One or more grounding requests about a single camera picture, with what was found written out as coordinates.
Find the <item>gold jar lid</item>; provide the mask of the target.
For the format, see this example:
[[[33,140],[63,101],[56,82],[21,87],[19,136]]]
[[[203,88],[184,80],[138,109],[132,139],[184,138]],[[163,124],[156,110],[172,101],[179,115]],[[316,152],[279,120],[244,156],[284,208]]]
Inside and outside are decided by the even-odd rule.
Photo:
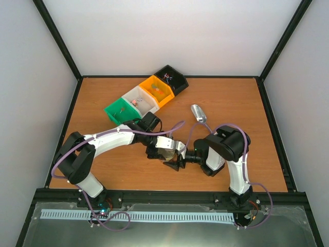
[[[169,149],[158,149],[158,154],[160,155],[160,159],[164,161],[170,161],[175,156],[175,150],[169,150]]]

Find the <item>metal scoop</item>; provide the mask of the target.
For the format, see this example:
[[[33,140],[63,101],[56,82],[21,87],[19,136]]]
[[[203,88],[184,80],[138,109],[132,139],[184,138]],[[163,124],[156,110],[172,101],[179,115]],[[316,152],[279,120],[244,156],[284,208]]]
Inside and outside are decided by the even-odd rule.
[[[202,108],[197,104],[193,104],[193,105],[191,105],[191,111],[192,111],[197,123],[195,123],[193,125],[193,127],[191,128],[190,134],[193,133],[193,130],[196,126],[203,126],[208,130],[209,133],[212,133],[210,127],[207,125],[207,116],[204,113],[204,111],[202,110]]]

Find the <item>green plastic bin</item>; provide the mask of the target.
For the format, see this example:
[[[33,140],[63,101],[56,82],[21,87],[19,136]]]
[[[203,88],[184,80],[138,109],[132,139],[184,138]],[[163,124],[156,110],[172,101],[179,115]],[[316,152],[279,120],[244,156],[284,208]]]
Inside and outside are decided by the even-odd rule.
[[[126,99],[120,97],[104,109],[110,121],[117,126],[128,120],[141,118],[140,112]]]

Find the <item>white plastic bin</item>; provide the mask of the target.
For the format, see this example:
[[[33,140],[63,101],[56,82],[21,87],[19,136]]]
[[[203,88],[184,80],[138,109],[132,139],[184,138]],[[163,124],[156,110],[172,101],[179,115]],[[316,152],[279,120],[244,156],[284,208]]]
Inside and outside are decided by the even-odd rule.
[[[142,117],[148,112],[156,113],[160,107],[155,99],[140,86],[136,86],[122,96]]]

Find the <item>yellow plastic bin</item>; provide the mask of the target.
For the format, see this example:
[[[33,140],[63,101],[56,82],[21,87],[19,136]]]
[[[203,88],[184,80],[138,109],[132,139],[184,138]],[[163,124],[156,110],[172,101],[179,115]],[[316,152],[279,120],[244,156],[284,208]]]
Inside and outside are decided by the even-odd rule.
[[[159,108],[175,97],[170,86],[155,75],[148,77],[139,86],[156,101]]]

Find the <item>black plastic bin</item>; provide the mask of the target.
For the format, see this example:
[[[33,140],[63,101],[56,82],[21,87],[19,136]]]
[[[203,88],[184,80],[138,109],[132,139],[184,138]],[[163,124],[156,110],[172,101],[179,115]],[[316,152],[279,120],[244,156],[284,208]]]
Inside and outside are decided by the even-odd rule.
[[[171,88],[174,96],[177,96],[189,86],[184,75],[170,65],[166,65],[154,75]]]

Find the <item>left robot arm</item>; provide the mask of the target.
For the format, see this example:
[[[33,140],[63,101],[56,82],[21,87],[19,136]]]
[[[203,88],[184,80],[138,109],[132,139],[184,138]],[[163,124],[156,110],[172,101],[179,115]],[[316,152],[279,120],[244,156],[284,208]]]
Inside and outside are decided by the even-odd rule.
[[[135,143],[153,149],[157,136],[154,129],[162,121],[148,112],[143,118],[125,121],[117,127],[91,135],[73,132],[55,155],[51,175],[66,179],[70,184],[85,192],[95,207],[107,201],[103,184],[92,174],[94,159],[98,156]]]

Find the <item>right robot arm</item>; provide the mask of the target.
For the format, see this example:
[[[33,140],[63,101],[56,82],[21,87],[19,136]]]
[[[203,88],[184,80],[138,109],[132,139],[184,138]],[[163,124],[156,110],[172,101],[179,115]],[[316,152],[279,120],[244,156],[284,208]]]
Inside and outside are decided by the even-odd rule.
[[[252,196],[252,185],[247,172],[250,143],[250,137],[244,131],[222,125],[214,133],[195,140],[193,150],[186,148],[177,155],[175,161],[166,161],[164,164],[176,171],[184,168],[186,163],[199,164],[209,177],[214,177],[227,165],[230,202],[233,207],[242,208]]]

